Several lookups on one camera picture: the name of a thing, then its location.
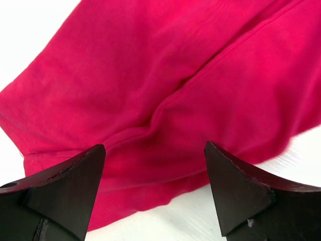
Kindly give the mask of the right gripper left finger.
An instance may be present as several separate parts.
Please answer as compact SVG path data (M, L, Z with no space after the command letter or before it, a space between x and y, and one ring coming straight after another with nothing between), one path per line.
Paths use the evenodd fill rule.
M85 240L104 161L99 144L1 186L1 240Z

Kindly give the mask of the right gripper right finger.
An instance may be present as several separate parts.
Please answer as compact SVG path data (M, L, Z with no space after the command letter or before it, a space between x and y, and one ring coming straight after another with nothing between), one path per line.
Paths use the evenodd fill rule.
M211 142L205 159L227 240L320 240L320 187L278 177Z

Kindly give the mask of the pink t shirt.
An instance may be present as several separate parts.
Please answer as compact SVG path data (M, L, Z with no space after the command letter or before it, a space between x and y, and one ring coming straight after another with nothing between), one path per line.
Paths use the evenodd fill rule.
M95 230L258 164L320 124L320 1L81 1L1 92L27 175L95 144Z

